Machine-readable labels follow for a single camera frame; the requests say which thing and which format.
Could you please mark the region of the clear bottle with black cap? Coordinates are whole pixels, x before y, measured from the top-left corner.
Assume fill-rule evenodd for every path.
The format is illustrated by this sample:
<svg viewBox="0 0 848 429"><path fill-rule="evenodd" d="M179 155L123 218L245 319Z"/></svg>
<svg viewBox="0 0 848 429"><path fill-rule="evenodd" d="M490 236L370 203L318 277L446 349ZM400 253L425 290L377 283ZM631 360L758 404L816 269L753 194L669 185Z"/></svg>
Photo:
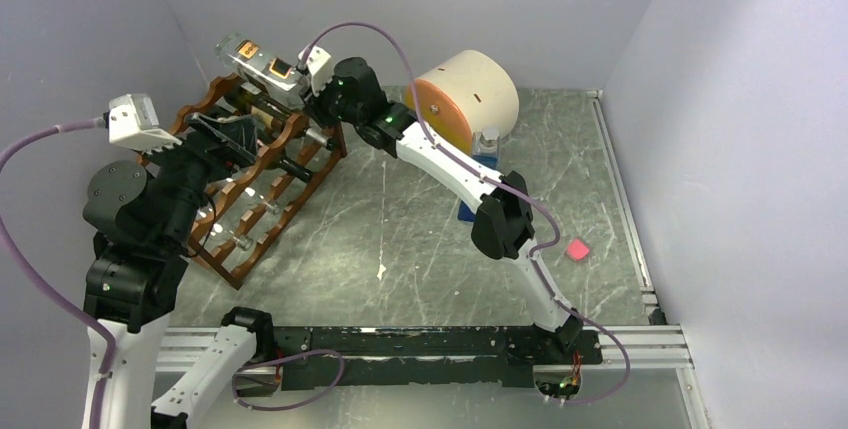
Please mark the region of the clear bottle with black cap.
<svg viewBox="0 0 848 429"><path fill-rule="evenodd" d="M216 56L267 96L286 109L302 111L306 76L252 39L232 33L215 46Z"/></svg>

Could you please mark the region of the blue bottle with silver cap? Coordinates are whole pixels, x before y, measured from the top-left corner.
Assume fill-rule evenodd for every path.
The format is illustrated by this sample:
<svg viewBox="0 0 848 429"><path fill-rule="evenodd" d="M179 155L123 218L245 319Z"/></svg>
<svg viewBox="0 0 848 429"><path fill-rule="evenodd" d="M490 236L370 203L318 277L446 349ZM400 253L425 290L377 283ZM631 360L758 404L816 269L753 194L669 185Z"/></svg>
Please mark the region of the blue bottle with silver cap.
<svg viewBox="0 0 848 429"><path fill-rule="evenodd" d="M487 126L472 135L470 156L483 166L496 170L500 158L500 132L495 126ZM457 218L461 222L473 223L474 212L469 206L461 202L458 208Z"/></svg>

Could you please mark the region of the dark green wine bottle front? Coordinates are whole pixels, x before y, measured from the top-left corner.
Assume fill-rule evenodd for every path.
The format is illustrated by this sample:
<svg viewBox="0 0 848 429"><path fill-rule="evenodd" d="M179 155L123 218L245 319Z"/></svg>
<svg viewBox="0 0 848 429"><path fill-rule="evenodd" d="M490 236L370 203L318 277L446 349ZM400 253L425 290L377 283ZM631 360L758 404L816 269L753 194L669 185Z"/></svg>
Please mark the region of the dark green wine bottle front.
<svg viewBox="0 0 848 429"><path fill-rule="evenodd" d="M266 169L282 171L304 183L309 183L314 176L313 171L296 162L288 155L288 152L285 149L281 150L279 155L268 164Z"/></svg>

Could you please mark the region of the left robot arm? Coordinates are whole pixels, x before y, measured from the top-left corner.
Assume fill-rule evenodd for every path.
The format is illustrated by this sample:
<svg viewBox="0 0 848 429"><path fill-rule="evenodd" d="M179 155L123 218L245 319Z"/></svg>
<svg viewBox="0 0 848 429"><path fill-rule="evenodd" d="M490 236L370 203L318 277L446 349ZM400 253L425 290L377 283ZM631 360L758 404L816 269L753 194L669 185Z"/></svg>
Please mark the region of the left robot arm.
<svg viewBox="0 0 848 429"><path fill-rule="evenodd" d="M121 160L88 187L83 216L96 234L83 305L95 321L86 422L95 428L196 428L239 369L277 352L270 314L236 307L183 376L163 395L153 393L207 186L251 165L258 152L248 116L193 113L186 121L187 134L177 137L128 109L106 118L110 142L147 155L158 171Z"/></svg>

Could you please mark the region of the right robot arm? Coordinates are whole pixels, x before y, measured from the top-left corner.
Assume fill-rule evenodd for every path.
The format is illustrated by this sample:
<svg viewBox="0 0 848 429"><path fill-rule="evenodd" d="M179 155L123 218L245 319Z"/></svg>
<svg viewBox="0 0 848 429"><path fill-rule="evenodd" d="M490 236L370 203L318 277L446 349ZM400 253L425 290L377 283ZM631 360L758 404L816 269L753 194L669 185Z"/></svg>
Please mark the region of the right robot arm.
<svg viewBox="0 0 848 429"><path fill-rule="evenodd" d="M541 333L542 355L553 363L573 355L583 322L541 256L523 176L491 169L436 135L415 110L388 99L375 71L360 57L320 63L303 56L296 68L309 80L301 97L316 122L350 125L366 144L429 174L472 210L473 245L490 259L510 262L519 273L533 325Z"/></svg>

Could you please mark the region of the brown wooden wine rack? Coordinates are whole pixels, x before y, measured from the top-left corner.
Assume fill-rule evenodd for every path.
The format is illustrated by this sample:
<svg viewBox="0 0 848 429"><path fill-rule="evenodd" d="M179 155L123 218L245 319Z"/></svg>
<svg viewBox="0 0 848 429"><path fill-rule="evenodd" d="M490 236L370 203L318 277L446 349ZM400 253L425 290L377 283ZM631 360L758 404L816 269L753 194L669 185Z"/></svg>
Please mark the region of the brown wooden wine rack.
<svg viewBox="0 0 848 429"><path fill-rule="evenodd" d="M168 130L174 135L183 135L188 126L184 119L189 114L201 113L207 116L226 118L228 116L251 116L258 126L258 156L256 163L233 175L208 185L206 194L209 202L199 210L192 228L189 246L194 251L194 261L219 275L229 286L240 289L250 272L268 253L271 246L284 233L295 216L306 205L316 190L325 181L336 164L347 154L345 139L341 127L322 129L313 125L304 114L291 116L280 130L266 128L251 114L240 113L233 108L225 96L244 83L236 74L214 79L205 97L194 105L183 107ZM296 135L309 124L335 140L336 148L325 149L308 138L296 138ZM309 183L301 182L293 176L278 170L267 170L268 164L285 149L296 162L314 172ZM238 188L252 186L264 196L275 200L282 208L277 216L264 215L261 209L249 211L233 210L232 202L221 193ZM252 250L241 251L233 243L224 243L207 251L200 242L212 223L225 218L236 226L236 233L248 235L255 241Z"/></svg>

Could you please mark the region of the cream orange yellow cylinder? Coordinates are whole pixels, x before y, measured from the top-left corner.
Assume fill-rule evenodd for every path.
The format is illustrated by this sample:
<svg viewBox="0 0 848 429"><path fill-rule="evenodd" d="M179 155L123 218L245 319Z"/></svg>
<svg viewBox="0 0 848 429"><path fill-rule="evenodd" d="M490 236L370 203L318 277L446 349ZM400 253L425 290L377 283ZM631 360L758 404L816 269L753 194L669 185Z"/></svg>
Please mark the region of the cream orange yellow cylinder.
<svg viewBox="0 0 848 429"><path fill-rule="evenodd" d="M519 115L519 96L508 73L489 56L464 50L415 79L403 102L414 106L416 90L421 113L432 129L469 154L472 136L494 127L510 134Z"/></svg>

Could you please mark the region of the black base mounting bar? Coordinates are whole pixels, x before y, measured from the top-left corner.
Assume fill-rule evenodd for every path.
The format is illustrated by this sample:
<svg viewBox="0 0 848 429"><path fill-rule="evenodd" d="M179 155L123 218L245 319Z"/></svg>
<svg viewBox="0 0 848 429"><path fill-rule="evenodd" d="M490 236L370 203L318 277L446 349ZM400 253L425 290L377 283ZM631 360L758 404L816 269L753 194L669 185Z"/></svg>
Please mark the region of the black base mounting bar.
<svg viewBox="0 0 848 429"><path fill-rule="evenodd" d="M221 323L256 335L252 362L286 358L279 365L284 390L341 386L499 383L508 388L556 389L539 380L541 366L598 365L596 332L582 328L561 352L535 326L305 327L275 326L256 309L236 307Z"/></svg>

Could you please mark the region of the pink eraser block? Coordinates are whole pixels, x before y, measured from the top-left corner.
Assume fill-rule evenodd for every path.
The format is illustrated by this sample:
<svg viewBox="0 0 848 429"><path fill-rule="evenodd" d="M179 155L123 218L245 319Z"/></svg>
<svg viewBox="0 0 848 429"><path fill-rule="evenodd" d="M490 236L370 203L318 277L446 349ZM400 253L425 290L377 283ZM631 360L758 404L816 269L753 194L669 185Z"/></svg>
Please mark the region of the pink eraser block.
<svg viewBox="0 0 848 429"><path fill-rule="evenodd" d="M591 254L591 248L580 238L572 239L567 245L565 255L572 261L582 261Z"/></svg>

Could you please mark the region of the aluminium frame rail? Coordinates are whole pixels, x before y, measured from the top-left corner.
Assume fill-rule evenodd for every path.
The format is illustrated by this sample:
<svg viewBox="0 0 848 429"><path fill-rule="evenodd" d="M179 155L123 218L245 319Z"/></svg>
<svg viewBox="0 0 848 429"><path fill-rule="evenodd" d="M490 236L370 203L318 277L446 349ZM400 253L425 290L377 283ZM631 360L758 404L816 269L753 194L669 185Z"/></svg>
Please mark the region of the aluminium frame rail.
<svg viewBox="0 0 848 429"><path fill-rule="evenodd" d="M603 360L541 366L556 389L499 383L341 386L284 390L274 368L249 371L242 404L221 393L204 428L706 428L707 411L682 329L664 319L652 289L644 325L597 333Z"/></svg>

